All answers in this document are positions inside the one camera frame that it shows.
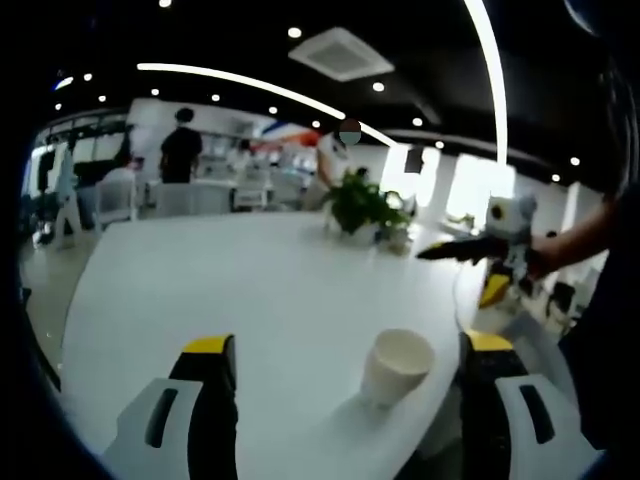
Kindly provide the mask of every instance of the human arm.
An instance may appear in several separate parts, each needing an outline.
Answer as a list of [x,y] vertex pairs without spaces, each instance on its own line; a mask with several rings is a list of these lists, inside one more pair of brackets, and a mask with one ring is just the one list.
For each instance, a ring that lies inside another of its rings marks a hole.
[[333,187],[333,182],[331,181],[331,177],[329,176],[329,159],[327,158],[327,156],[325,155],[325,153],[318,149],[318,154],[317,154],[317,166],[316,166],[316,170],[317,170],[317,175],[318,175],[318,179],[320,179],[320,181],[327,186],[327,188],[332,188]]
[[619,201],[607,200],[583,222],[553,238],[534,238],[540,262],[530,266],[533,277],[581,262],[609,248],[615,232]]

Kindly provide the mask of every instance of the led strip light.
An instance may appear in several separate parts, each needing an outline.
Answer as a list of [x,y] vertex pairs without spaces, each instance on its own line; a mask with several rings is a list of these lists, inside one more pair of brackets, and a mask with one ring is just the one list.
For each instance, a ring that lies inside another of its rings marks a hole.
[[482,0],[464,0],[473,25],[476,27],[480,46],[489,72],[489,83],[493,96],[493,109],[496,116],[496,151],[501,165],[507,164],[507,95],[504,89],[504,76],[500,64],[498,43],[491,28],[491,21]]
[[53,87],[53,89],[60,90],[61,88],[66,87],[67,85],[71,85],[71,82],[73,82],[73,77],[63,78],[56,84],[55,87]]
[[[191,65],[177,65],[173,63],[139,63],[138,70],[150,70],[150,71],[158,71],[158,72],[177,72],[177,73],[190,73],[192,75],[202,75],[205,77],[212,78],[220,78],[222,80],[229,80],[230,82],[241,83],[243,85],[248,85],[250,87],[259,88],[261,90],[266,90],[267,92],[275,93],[276,95],[280,95],[282,97],[288,98],[290,100],[294,100],[296,102],[300,102],[308,107],[315,108],[327,115],[330,115],[338,120],[344,120],[346,115],[340,110],[336,110],[333,107],[330,107],[327,104],[314,100],[313,98],[307,97],[306,95],[301,95],[291,90],[287,90],[286,88],[278,87],[277,85],[273,85],[272,83],[263,82],[262,80],[256,80],[255,78],[245,77],[244,75],[238,75],[236,73],[224,72],[222,70],[214,70],[211,68],[203,68],[203,67],[194,67]],[[369,125],[366,125],[360,122],[360,126],[362,127],[362,132],[367,135],[372,136],[376,140],[388,145],[389,147],[396,147],[398,143],[391,138],[387,137],[384,133],[371,128]]]

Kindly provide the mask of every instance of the black shirt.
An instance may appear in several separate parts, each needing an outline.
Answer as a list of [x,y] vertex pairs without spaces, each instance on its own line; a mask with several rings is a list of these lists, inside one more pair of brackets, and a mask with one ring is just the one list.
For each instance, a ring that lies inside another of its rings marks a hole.
[[162,142],[165,163],[162,169],[163,182],[188,182],[191,166],[202,152],[200,134],[190,128],[178,127]]
[[640,185],[617,200],[613,241],[589,307],[560,341],[573,377],[582,428],[595,448],[622,454],[636,391],[640,320]]

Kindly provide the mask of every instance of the white table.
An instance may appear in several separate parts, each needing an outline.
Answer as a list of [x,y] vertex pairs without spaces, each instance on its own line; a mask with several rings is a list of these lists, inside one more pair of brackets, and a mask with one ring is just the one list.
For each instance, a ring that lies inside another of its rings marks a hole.
[[[168,376],[187,343],[232,332],[240,479],[391,479],[458,365],[459,266],[349,247],[323,223],[263,213],[112,225],[78,284],[63,345],[63,402],[89,448],[104,451],[120,412]],[[437,237],[423,231],[413,251]],[[465,288],[467,313],[482,274]],[[375,413],[357,392],[368,349],[391,327],[424,335],[436,362],[416,391]]]

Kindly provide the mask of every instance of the white cup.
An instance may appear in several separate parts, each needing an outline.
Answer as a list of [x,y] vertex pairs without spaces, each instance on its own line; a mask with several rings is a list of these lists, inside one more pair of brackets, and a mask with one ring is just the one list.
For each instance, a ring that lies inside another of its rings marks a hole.
[[385,330],[367,356],[360,391],[376,406],[392,406],[420,385],[433,361],[431,345],[417,333]]

